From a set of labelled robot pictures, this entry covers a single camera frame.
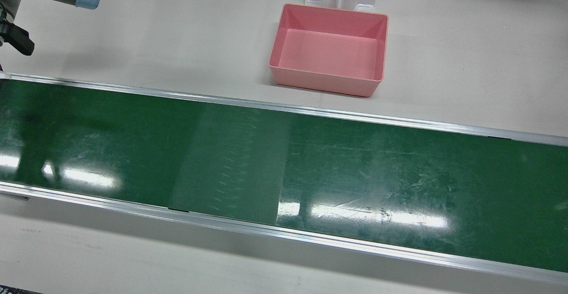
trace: pink tray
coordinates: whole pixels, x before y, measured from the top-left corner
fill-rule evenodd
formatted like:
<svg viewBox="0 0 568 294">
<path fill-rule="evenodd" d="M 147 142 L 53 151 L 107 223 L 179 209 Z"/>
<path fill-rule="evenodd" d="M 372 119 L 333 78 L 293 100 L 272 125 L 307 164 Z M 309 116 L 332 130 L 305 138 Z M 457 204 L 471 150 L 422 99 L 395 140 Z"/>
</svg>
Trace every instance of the pink tray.
<svg viewBox="0 0 568 294">
<path fill-rule="evenodd" d="M 270 56 L 280 85 L 366 96 L 383 79 L 384 14 L 286 4 Z"/>
</svg>

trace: conveyor belt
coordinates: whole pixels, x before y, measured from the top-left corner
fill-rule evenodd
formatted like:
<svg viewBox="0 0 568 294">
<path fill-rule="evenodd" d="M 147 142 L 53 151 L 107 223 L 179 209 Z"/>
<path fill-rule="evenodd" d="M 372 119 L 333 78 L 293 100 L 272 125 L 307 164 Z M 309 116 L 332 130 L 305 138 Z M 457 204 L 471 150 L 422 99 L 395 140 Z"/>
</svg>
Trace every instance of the conveyor belt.
<svg viewBox="0 0 568 294">
<path fill-rule="evenodd" d="M 0 179 L 568 272 L 564 146 L 11 80 Z"/>
</svg>

